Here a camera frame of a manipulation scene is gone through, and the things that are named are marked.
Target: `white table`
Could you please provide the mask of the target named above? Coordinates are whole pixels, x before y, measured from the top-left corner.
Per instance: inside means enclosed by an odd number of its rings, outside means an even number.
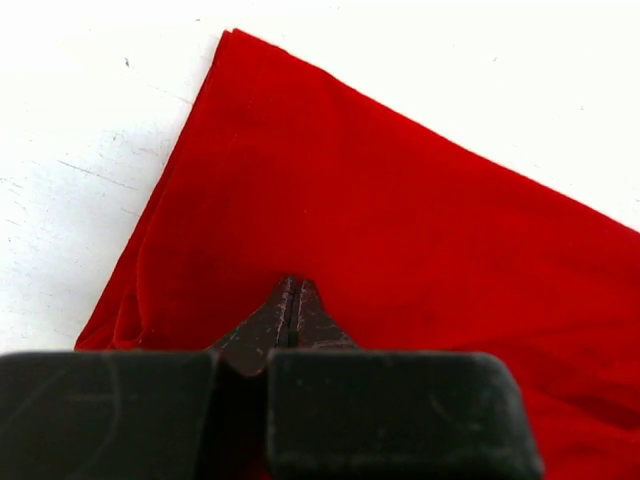
[[[0,352],[72,347],[224,28],[640,230],[632,2],[169,3],[0,7]]]

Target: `red fabric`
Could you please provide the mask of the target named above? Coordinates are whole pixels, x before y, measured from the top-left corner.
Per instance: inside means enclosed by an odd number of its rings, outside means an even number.
[[[291,273],[363,347],[504,360],[548,480],[640,479],[640,235],[226,33],[77,348],[205,348]]]

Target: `folded cloth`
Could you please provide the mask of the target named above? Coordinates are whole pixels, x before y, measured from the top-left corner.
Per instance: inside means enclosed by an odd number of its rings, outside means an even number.
[[[286,274],[364,348],[505,361],[548,480],[640,478],[640,235],[235,30],[77,348],[205,348]]]

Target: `scratched white surface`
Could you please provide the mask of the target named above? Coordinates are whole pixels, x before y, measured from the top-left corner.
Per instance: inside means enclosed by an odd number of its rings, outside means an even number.
[[[0,7],[0,352],[72,347],[224,28],[640,230],[634,2],[12,3]]]

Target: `white surface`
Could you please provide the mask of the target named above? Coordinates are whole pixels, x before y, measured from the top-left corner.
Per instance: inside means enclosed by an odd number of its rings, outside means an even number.
[[[633,2],[8,3],[0,352],[72,347],[224,28],[640,230]]]

